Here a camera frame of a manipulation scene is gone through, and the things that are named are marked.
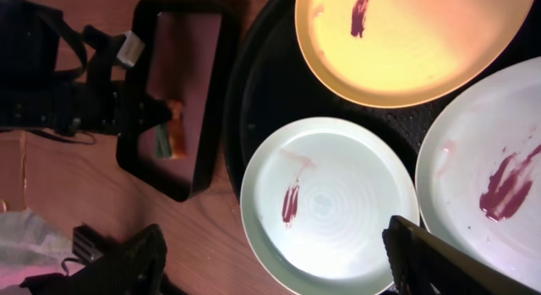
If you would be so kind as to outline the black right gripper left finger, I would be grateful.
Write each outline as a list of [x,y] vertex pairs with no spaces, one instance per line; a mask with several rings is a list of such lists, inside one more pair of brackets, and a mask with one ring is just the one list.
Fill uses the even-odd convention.
[[117,244],[86,225],[73,230],[72,261],[83,269],[72,275],[27,277],[20,287],[31,295],[125,295],[160,292],[167,258],[161,228],[150,224]]

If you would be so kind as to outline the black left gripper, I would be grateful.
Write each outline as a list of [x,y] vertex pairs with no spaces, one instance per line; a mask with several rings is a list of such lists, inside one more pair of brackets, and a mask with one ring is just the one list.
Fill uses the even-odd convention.
[[76,79],[79,71],[1,73],[1,129],[38,131],[43,128],[73,136],[78,131],[137,137],[146,129],[167,123],[172,110],[165,101],[145,94],[137,85],[112,81],[119,53],[131,44],[140,46],[135,35],[108,36],[92,26],[79,34],[69,27],[52,29],[86,58],[84,43],[96,52],[83,63],[87,81]]

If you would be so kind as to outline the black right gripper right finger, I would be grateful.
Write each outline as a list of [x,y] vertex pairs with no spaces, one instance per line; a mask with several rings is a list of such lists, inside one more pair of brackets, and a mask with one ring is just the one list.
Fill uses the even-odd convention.
[[535,294],[402,216],[382,232],[400,294]]

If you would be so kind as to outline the green orange sponge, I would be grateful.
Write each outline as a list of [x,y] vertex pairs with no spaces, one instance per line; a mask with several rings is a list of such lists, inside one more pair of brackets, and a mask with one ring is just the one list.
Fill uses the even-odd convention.
[[156,126],[155,155],[164,159],[183,159],[187,155],[183,103],[179,100],[169,100],[167,105],[172,116],[166,123]]

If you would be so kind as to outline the pale green plate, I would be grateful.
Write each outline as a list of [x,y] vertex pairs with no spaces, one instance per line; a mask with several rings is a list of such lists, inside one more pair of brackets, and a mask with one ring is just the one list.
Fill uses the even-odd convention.
[[431,233],[539,290],[539,58],[491,74],[443,110],[421,145],[415,183]]

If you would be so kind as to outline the light blue plate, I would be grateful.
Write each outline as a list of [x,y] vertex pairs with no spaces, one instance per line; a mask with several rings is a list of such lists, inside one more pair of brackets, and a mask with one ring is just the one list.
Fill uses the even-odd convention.
[[366,128],[334,117],[289,123],[251,157],[243,229],[265,270],[296,294],[379,294],[393,283],[382,238],[394,215],[419,222],[413,181]]

